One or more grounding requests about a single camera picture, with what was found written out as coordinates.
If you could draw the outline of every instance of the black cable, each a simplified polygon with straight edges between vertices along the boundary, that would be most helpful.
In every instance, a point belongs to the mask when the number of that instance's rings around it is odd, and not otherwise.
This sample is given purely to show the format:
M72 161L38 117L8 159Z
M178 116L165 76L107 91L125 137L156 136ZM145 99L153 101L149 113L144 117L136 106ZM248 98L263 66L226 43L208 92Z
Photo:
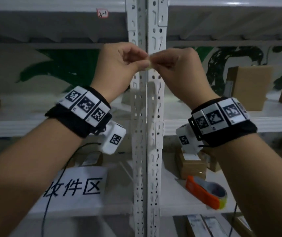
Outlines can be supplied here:
M66 170L66 167L68 166L68 164L70 163L70 160L74 157L74 155L76 154L77 151L79 151L80 149L82 149L83 147L85 146L88 146L88 145L101 145L101 143L98 143L98 142L91 142L91 143L86 143L82 146L80 146L79 148L77 148L77 150L73 153L73 155L70 157L70 159L67 161L67 163L65 164L64 168L63 168L63 171L58 179L58 181L56 182L56 184L53 186L53 190L55 190L56 186L59 184L65 170ZM46 216L47 216L47 212L48 212L48 208L49 208L49 204L50 204L50 201L51 201L51 197L53 195L53 192L52 194L50 195L49 197L49 200L48 200L48 203L47 203L47 206L46 206L46 209L44 211L44 216L43 216L43 219L42 219L42 224L41 224L41 237L44 237L44 224L46 222Z
M232 231L233 231L233 222L234 222L234 218L235 218L237 208L238 208L238 204L235 204L234 213L233 213L233 216L232 216L232 219L231 219L231 229L230 229L229 237L231 236Z

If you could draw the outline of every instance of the hand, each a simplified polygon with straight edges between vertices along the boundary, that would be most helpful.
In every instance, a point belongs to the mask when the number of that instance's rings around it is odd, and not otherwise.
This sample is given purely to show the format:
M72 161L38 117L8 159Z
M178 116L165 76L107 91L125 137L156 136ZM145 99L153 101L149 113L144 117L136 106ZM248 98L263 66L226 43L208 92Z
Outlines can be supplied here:
M167 49L151 55L150 60L171 92L192 110L208 100L219 98L211 89L193 48Z
M111 103L129 86L133 76L150 65L148 54L132 43L105 44L91 83Z

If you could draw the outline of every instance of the perforated steel post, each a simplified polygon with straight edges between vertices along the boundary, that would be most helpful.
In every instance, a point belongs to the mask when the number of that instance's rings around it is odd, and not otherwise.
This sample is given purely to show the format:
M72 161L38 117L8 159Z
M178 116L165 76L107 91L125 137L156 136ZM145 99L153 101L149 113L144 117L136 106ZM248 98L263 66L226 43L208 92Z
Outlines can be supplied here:
M148 0L148 54L166 48L168 0ZM148 71L148 203L147 236L159 237L163 148L164 81Z
M129 42L145 50L145 0L126 0ZM133 215L135 236L146 236L146 72L130 83Z

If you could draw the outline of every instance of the wristband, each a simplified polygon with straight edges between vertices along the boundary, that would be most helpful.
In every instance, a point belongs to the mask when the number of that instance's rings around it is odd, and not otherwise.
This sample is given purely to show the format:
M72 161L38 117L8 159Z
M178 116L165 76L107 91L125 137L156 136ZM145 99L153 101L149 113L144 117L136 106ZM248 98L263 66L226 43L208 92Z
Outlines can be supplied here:
M210 147L257 132L248 112L236 98L208 101L194 109L188 121L197 139L204 140Z
M98 135L112 118L110 105L92 87L75 87L68 92L45 116L55 118L72 132L86 138L90 133Z

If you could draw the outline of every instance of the forearm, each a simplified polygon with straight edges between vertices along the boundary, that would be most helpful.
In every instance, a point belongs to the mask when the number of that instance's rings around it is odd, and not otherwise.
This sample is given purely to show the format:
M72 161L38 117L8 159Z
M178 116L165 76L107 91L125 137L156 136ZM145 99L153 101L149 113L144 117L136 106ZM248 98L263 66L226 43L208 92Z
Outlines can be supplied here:
M256 235L282 236L282 159L257 134L217 147L215 154Z
M48 119L0 154L0 236L28 213L81 141Z

